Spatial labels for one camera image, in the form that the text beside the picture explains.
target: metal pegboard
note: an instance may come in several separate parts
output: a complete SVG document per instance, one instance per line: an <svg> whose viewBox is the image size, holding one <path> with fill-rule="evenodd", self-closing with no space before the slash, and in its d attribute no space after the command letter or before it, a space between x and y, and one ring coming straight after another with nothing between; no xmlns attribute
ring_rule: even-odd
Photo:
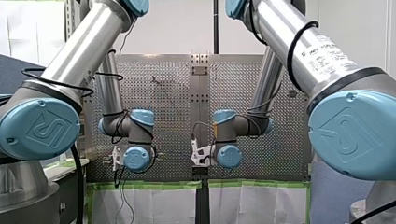
<svg viewBox="0 0 396 224"><path fill-rule="evenodd" d="M154 111L153 144L162 153L161 160L150 171L143 175L128 173L129 178L191 180L191 125L197 120L211 123L212 114L217 109L232 108L239 113L247 111L260 72L262 56L209 55L208 63L206 55L204 58L204 65L209 68L207 76L192 74L191 69L197 62L191 55L117 57L119 73L125 76L120 84L124 108ZM153 77L162 85L152 82ZM244 153L241 166L231 172L214 167L210 169L210 178L305 180L310 161L310 146L307 144L304 126L306 99L300 92L295 98L290 98L290 91L296 90L285 76L272 113L274 130L258 140L239 138L238 144ZM208 106L203 106L207 104L207 98L202 92L209 92ZM86 101L89 108L87 129L91 127L89 130L92 130L92 135L87 134L87 141L92 142L90 145L95 147L96 154L96 160L88 167L88 180L112 181L111 167L102 163L102 158L111 154L113 146L110 137L97 130L102 117L99 99L95 94Z"/></svg>
<svg viewBox="0 0 396 224"><path fill-rule="evenodd" d="M121 55L117 57L118 73L125 109L150 109L155 116L153 145L160 158L145 174L127 174L132 179L191 179L190 134L190 55ZM90 182L111 181L111 166L102 158L111 154L109 136L100 134L97 124L102 117L97 94L92 97L92 143L96 160L88 167Z"/></svg>
<svg viewBox="0 0 396 224"><path fill-rule="evenodd" d="M246 113L258 80L262 56L211 55L210 115L231 108ZM259 139L239 137L243 152L241 165L231 171L218 166L209 171L211 178L260 178L307 180L310 146L304 132L306 97L297 91L286 74L276 97L272 118L275 128Z"/></svg>

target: black cable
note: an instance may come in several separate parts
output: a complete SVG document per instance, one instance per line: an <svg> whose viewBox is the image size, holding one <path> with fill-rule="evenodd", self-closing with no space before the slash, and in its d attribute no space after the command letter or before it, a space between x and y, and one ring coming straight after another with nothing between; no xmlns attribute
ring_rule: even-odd
<svg viewBox="0 0 396 224"><path fill-rule="evenodd" d="M253 32L254 36L256 37L256 39L260 43L264 44L265 46L268 46L267 42L265 42L263 39L261 39L259 37L259 35L257 34L256 27L254 26L254 22L253 22L253 12L254 12L253 0L249 0L248 9L249 9L249 18L250 18L251 31Z"/></svg>
<svg viewBox="0 0 396 224"><path fill-rule="evenodd" d="M121 203L121 207L120 207L119 211L118 211L117 214L116 214L116 217L115 217L115 224L117 224L117 219L118 219L118 217L119 217L120 211L122 210L122 208L123 208L123 206L124 206L124 204L125 204L125 201L123 200L123 185L122 185L121 188L120 188L120 196L121 196L121 201L122 201L122 203Z"/></svg>
<svg viewBox="0 0 396 224"><path fill-rule="evenodd" d="M78 151L75 145L71 146L71 151L76 164L77 179L78 179L78 213L77 224L83 223L84 218L84 175L82 173L81 161L79 160Z"/></svg>
<svg viewBox="0 0 396 224"><path fill-rule="evenodd" d="M369 219L370 217L376 216L382 212L385 212L387 210L389 210L390 208L396 207L396 201L393 201L391 203L387 203L379 208L376 208L375 210L367 213L366 215L359 217L358 219L356 219L355 221L353 221L351 224L362 224L363 221Z"/></svg>
<svg viewBox="0 0 396 224"><path fill-rule="evenodd" d="M125 46L126 43L126 38L128 38L128 35L132 32L132 29L134 28L134 23L132 23L131 28L129 28L128 33L126 34L126 36L124 37L123 41L122 41L122 45L120 47L120 54L122 54L122 49Z"/></svg>
<svg viewBox="0 0 396 224"><path fill-rule="evenodd" d="M145 129L142 125L139 124L139 122L137 122L134 119L131 119L131 121L137 125L139 128L141 128L146 134L148 134L151 137L151 140L154 139L154 135L152 134L152 132L150 132L149 130Z"/></svg>
<svg viewBox="0 0 396 224"><path fill-rule="evenodd" d="M118 81L123 81L123 76L119 74L112 74L112 73L102 73L102 72L96 72L95 73L98 76L105 76L105 77L117 77Z"/></svg>
<svg viewBox="0 0 396 224"><path fill-rule="evenodd" d="M115 138L118 135L120 135L119 128L128 115L129 115L128 110L124 110L124 115L121 118L119 118L119 120L117 121L116 130L114 130L114 133L111 135L111 143L112 144L117 144L118 142L120 142L123 139L123 137L121 136L119 139L115 140Z"/></svg>
<svg viewBox="0 0 396 224"><path fill-rule="evenodd" d="M288 58L287 58L287 64L288 64L288 73L289 73L289 78L293 85L299 90L302 91L300 85L297 83L296 78L294 77L293 74L293 56L294 56L294 50L297 46L297 42L300 40L301 36L303 36L304 32L310 28L319 28L319 23L317 21L310 21L307 23L301 30L299 30L294 37L293 41L291 41L290 47L289 47L289 52L288 52Z"/></svg>
<svg viewBox="0 0 396 224"><path fill-rule="evenodd" d="M282 87L282 82L280 82L280 84L279 84L279 87L276 89L276 91L274 92L274 94L267 100L267 101L265 101L264 103L262 103L262 104L260 104L260 105L256 105L256 106L254 106L254 107L251 107L251 108L248 108L247 109L247 112L250 114L250 115L253 115L252 117L255 117L255 118L262 118L262 119L267 119L267 118L269 118L268 116L266 116L267 114L269 114L269 113L271 113L271 110L268 110L268 111L264 111L264 112L254 112L254 111L252 111L252 110L254 110L254 109L259 109L259 108L261 108L261 107L263 107L263 106L265 106L265 105L268 105L268 104L270 104L275 98L276 98L276 96L277 96L277 94L280 92L280 88ZM263 114L263 116L254 116L255 114Z"/></svg>
<svg viewBox="0 0 396 224"><path fill-rule="evenodd" d="M5 105L8 103L8 100L11 99L11 96L0 98L0 106Z"/></svg>
<svg viewBox="0 0 396 224"><path fill-rule="evenodd" d="M129 204L128 199L126 199L125 190L124 190L125 182L126 182L126 179L125 179L124 182L122 183L122 187L121 187L121 188L122 188L122 195L121 195L121 197L123 197L124 201L126 202L126 204L128 205L128 207L131 209L131 212L132 212L131 224L133 224L133 223L134 223L134 209L133 209L132 206Z"/></svg>
<svg viewBox="0 0 396 224"><path fill-rule="evenodd" d="M38 77L35 74L30 73L30 72L44 72L45 70L46 70L45 68L24 68L24 69L22 69L21 72L27 77L37 79L37 80L45 82L47 84L58 85L58 86L63 86L63 87L79 90L79 91L87 91L88 92L87 94L84 94L81 97L86 97L86 96L93 94L93 89L90 89L87 87L73 86L73 85L70 85L67 83L62 83L62 82L46 79L43 77Z"/></svg>
<svg viewBox="0 0 396 224"><path fill-rule="evenodd" d="M125 171L125 166L122 167L122 170L121 170L121 173L120 173L120 177L117 176L117 174L119 172L118 169L114 172L114 188L115 189L117 189L120 186L120 182L122 180L122 176L123 176L124 171Z"/></svg>

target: robotic arm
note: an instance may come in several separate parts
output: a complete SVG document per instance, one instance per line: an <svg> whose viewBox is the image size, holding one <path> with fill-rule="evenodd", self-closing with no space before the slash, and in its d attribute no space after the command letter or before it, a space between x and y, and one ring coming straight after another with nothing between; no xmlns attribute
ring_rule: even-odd
<svg viewBox="0 0 396 224"><path fill-rule="evenodd" d="M349 60L329 37L320 34L315 22L309 22L289 2L252 3L228 0L226 11L248 29L257 28L268 43L267 58L274 59L271 69L261 77L265 81L259 82L256 95L276 89L280 61L288 67L296 88L309 96L309 137L319 156L344 175L396 179L396 141L392 136L396 130L395 80L380 68L361 67ZM224 148L223 140L233 140L244 130L235 125L241 121L231 112L216 112L214 119L218 124L216 148ZM232 135L228 135L229 130L233 130Z"/></svg>
<svg viewBox="0 0 396 224"><path fill-rule="evenodd" d="M149 1L92 0L90 6L90 12L42 76L25 81L0 107L0 153L22 161L45 160L75 143L83 91L101 63L101 72L117 73L114 51L109 50L120 33L148 12ZM153 157L153 113L133 110L129 116L122 108L118 80L96 78L104 115L100 130L128 137L125 165L134 171L144 170Z"/></svg>

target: green tape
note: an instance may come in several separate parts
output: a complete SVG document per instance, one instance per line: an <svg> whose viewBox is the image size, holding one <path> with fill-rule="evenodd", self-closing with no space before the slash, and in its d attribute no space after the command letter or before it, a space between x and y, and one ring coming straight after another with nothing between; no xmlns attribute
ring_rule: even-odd
<svg viewBox="0 0 396 224"><path fill-rule="evenodd" d="M125 185L121 181L119 188L125 189L157 189L157 190L169 190L169 189L199 189L201 187L201 181L179 181L179 182L145 182L145 181L126 181ZM114 183L90 183L88 184L89 189L93 191L97 190L115 190Z"/></svg>
<svg viewBox="0 0 396 224"><path fill-rule="evenodd" d="M242 187L241 179L214 179L208 183L210 188Z"/></svg>
<svg viewBox="0 0 396 224"><path fill-rule="evenodd" d="M85 204L85 213L87 214L88 217L88 224L92 224L93 193L94 193L93 188L89 188L87 186L87 195L86 195L87 203Z"/></svg>
<svg viewBox="0 0 396 224"><path fill-rule="evenodd" d="M285 188L285 189L307 189L309 182L289 182L289 181L271 181L271 180L251 180L251 179L227 179L227 180L209 180L210 188L227 188L227 187L242 187L242 186L257 186L270 188Z"/></svg>

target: blue cap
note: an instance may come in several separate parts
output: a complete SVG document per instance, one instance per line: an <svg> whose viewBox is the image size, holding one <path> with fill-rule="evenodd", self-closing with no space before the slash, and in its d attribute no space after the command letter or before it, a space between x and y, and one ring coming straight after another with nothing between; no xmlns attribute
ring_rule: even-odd
<svg viewBox="0 0 396 224"><path fill-rule="evenodd" d="M235 110L232 109L217 110L215 111L215 113L213 113L213 121L215 121L217 124L221 124L224 123L225 121L235 118L235 116L236 116Z"/></svg>
<svg viewBox="0 0 396 224"><path fill-rule="evenodd" d="M19 160L47 160L64 153L77 140L76 110L53 98L14 106L0 119L0 150Z"/></svg>
<svg viewBox="0 0 396 224"><path fill-rule="evenodd" d="M149 153L142 147L130 147L124 154L123 164L128 170L144 171L149 166Z"/></svg>
<svg viewBox="0 0 396 224"><path fill-rule="evenodd" d="M309 138L336 171L359 179L396 180L396 98L376 91L340 91L309 118Z"/></svg>
<svg viewBox="0 0 396 224"><path fill-rule="evenodd" d="M132 110L131 119L148 126L154 126L154 113L151 110Z"/></svg>
<svg viewBox="0 0 396 224"><path fill-rule="evenodd" d="M101 118L101 119L99 120L98 129L99 129L99 132L100 132L100 133L102 133L102 134L104 134L104 135L108 135L108 133L106 133L106 132L105 132L105 129L103 128L103 118Z"/></svg>
<svg viewBox="0 0 396 224"><path fill-rule="evenodd" d="M274 120L273 119L268 119L268 126L267 129L265 129L265 134L270 133L274 129Z"/></svg>
<svg viewBox="0 0 396 224"><path fill-rule="evenodd" d="M227 16L238 19L247 0L226 0L225 11Z"/></svg>
<svg viewBox="0 0 396 224"><path fill-rule="evenodd" d="M136 17L142 17L149 12L149 0L121 0L132 10Z"/></svg>
<svg viewBox="0 0 396 224"><path fill-rule="evenodd" d="M222 147L217 156L218 163L225 168L231 169L239 166L242 160L242 152L234 145Z"/></svg>

